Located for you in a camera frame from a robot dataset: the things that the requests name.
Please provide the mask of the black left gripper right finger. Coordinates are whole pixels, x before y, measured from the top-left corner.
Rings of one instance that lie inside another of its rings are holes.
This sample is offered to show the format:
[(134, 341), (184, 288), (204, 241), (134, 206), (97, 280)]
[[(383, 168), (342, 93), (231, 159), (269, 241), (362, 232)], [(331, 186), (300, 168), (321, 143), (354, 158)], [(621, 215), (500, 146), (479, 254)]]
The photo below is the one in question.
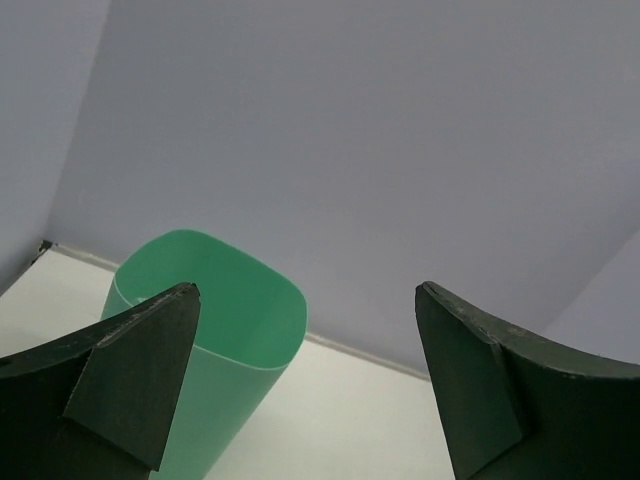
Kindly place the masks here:
[(415, 314), (458, 479), (635, 479), (639, 368), (556, 343), (434, 282)]

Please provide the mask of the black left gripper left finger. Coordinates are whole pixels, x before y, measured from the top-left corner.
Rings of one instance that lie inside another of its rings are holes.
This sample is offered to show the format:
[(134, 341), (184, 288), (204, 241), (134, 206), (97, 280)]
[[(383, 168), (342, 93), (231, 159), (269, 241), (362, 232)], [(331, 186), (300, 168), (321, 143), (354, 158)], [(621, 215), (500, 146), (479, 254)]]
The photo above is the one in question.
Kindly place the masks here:
[(200, 314), (179, 283), (1, 360), (4, 479), (147, 479), (159, 469)]

